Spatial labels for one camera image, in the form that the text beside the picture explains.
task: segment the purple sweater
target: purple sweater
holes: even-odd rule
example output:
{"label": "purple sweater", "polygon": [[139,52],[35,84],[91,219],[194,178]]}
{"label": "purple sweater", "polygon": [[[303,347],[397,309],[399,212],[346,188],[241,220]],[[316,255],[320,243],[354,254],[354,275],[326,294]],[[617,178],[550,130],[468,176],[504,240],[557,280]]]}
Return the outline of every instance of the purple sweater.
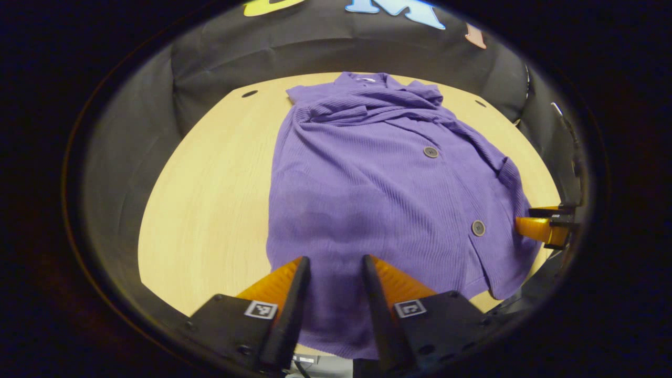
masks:
{"label": "purple sweater", "polygon": [[377,357],[364,254],[438,293],[490,289],[505,299],[517,290],[540,246],[513,228],[530,207],[518,170],[441,107],[436,85],[345,72],[287,93],[294,107],[273,158],[267,254],[274,270],[310,258],[299,343]]}

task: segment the cable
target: cable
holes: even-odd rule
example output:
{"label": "cable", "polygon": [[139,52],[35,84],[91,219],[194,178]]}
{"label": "cable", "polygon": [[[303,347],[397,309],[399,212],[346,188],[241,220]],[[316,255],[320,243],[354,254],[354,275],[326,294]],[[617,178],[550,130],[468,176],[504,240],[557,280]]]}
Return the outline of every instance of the cable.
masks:
{"label": "cable", "polygon": [[308,375],[308,373],[306,373],[306,369],[303,368],[303,365],[301,365],[300,362],[294,361],[294,364],[296,365],[296,368],[298,369],[298,372],[301,373],[301,375],[303,375],[303,378],[310,378],[310,375]]}

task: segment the ribbed knit fabric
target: ribbed knit fabric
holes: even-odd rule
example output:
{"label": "ribbed knit fabric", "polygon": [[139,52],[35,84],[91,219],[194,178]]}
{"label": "ribbed knit fabric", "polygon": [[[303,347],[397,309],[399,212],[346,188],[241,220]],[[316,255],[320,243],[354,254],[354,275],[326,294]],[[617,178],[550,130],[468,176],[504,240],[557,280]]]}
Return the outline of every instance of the ribbed knit fabric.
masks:
{"label": "ribbed knit fabric", "polygon": [[[343,73],[287,93],[294,107],[273,159],[267,254],[273,269],[310,258],[299,343],[377,357],[364,254],[439,293],[516,291],[540,246],[513,229],[530,207],[518,170],[442,108],[436,85]],[[483,236],[472,232],[476,220]]]}

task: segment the light wood surface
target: light wood surface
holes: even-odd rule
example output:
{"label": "light wood surface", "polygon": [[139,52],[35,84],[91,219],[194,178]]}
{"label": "light wood surface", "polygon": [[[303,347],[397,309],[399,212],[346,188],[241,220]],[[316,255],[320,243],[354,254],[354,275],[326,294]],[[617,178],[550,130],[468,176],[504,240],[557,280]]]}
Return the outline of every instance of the light wood surface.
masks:
{"label": "light wood surface", "polygon": [[[276,136],[292,107],[285,91],[328,83],[339,74],[285,77],[238,88],[195,125],[166,163],[145,208],[138,245],[143,284],[191,315],[214,294],[237,295],[270,272],[268,195]],[[402,84],[414,80],[393,76]],[[504,115],[476,95],[438,86],[446,108],[513,160],[533,207],[560,202],[543,161]],[[242,97],[253,90],[258,92]],[[549,252],[541,249],[530,275]],[[489,292],[471,301],[481,311],[501,302]],[[303,346],[297,352],[326,354]]]}

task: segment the gray button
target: gray button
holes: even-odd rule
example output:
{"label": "gray button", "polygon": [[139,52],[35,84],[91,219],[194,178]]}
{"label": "gray button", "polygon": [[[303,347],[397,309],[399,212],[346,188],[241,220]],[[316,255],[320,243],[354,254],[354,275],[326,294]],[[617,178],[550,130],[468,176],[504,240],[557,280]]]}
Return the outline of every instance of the gray button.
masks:
{"label": "gray button", "polygon": [[471,231],[473,231],[476,236],[483,236],[485,233],[485,225],[481,221],[474,221],[471,224]]}
{"label": "gray button", "polygon": [[434,147],[425,147],[425,155],[434,159],[439,156],[439,151],[436,151],[436,148]]}

